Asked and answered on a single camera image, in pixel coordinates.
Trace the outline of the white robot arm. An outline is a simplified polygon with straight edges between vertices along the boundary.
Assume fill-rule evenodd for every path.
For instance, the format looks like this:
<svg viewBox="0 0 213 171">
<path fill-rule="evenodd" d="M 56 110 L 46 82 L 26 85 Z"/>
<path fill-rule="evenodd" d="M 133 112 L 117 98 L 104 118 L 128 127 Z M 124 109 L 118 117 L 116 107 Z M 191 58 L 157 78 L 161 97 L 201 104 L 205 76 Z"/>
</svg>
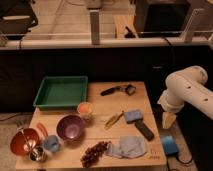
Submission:
<svg viewBox="0 0 213 171">
<path fill-rule="evenodd" d="M 205 87 L 207 80 L 208 74 L 200 66 L 187 67 L 166 77 L 166 89 L 158 100 L 158 104 L 164 110 L 164 129 L 172 126 L 177 118 L 176 114 L 185 103 L 191 104 L 213 120 L 213 92 Z"/>
</svg>

